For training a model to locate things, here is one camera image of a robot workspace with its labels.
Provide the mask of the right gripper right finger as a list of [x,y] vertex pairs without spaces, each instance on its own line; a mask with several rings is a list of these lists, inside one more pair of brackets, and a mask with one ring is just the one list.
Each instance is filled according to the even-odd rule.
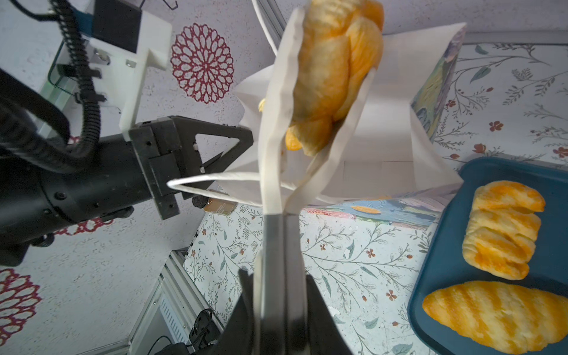
[[310,354],[309,296],[300,248],[298,216],[329,184],[362,115],[376,70],[365,77],[358,96],[333,141],[312,161],[309,171],[283,207],[283,353]]

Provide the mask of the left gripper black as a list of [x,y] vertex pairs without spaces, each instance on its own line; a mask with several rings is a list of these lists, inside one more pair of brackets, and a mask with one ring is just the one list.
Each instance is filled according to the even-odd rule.
[[[180,213],[171,179],[224,172],[254,143],[251,130],[170,116],[137,125],[130,141],[102,138],[92,163],[79,172],[59,174],[20,158],[1,159],[1,247],[23,246],[43,235],[104,214],[154,200],[163,219]],[[203,162],[197,135],[234,138],[230,150]],[[201,189],[210,189],[204,181]],[[195,194],[199,209],[235,209],[237,202]]]

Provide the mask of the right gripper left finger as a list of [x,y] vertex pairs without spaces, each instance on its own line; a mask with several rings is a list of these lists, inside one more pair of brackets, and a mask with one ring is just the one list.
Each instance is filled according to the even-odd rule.
[[298,218],[285,212],[281,193],[282,143],[294,112],[298,54],[305,11],[293,11],[281,39],[260,125],[258,167],[264,214],[257,289],[257,353],[306,353],[306,276]]

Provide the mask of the floral paper gift bag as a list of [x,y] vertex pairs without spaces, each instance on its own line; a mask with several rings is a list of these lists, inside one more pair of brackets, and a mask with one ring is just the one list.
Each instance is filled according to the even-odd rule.
[[[356,130],[331,181],[306,207],[394,198],[445,206],[445,197],[462,181],[435,153],[431,124],[419,120],[414,105],[425,95],[426,116],[432,118],[434,106],[445,98],[443,82],[453,72],[465,32],[465,24],[456,23],[383,34],[383,57]],[[258,141],[273,66],[251,75],[235,89],[245,110],[242,123],[251,130],[253,145],[226,171],[171,180],[170,188],[197,193],[200,182],[211,180],[220,184],[227,200],[263,209]],[[284,137],[280,178],[285,203],[316,156],[288,150]]]

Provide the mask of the small twisted bread piece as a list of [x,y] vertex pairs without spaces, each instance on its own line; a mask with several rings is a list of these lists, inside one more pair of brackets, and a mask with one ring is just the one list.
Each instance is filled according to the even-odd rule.
[[285,136],[290,151],[314,156],[332,139],[365,77],[383,57],[385,10],[379,1],[311,1]]

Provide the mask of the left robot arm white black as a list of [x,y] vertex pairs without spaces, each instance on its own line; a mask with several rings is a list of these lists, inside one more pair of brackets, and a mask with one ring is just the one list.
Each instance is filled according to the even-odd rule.
[[101,109],[82,91],[84,124],[67,145],[66,117],[11,75],[1,74],[1,264],[18,266],[31,246],[93,218],[127,218],[154,201],[179,213],[168,182],[224,171],[253,143],[250,130],[169,116],[137,125],[134,136],[101,137]]

